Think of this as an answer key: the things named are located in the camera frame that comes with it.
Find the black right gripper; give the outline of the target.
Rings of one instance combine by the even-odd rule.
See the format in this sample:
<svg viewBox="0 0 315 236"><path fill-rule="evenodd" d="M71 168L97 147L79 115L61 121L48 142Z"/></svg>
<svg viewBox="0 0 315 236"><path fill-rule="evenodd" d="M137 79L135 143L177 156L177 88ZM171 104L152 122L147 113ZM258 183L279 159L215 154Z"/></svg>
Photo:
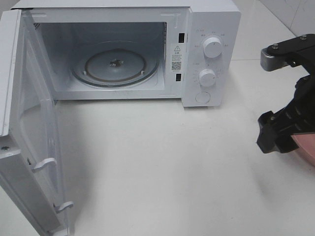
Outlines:
<svg viewBox="0 0 315 236"><path fill-rule="evenodd" d="M299 148L292 134L315 131L315 54L310 52L289 53L284 61L296 67L301 65L308 75L295 85L293 99L276 113L268 111L259 119L257 145L263 153L289 153Z"/></svg>

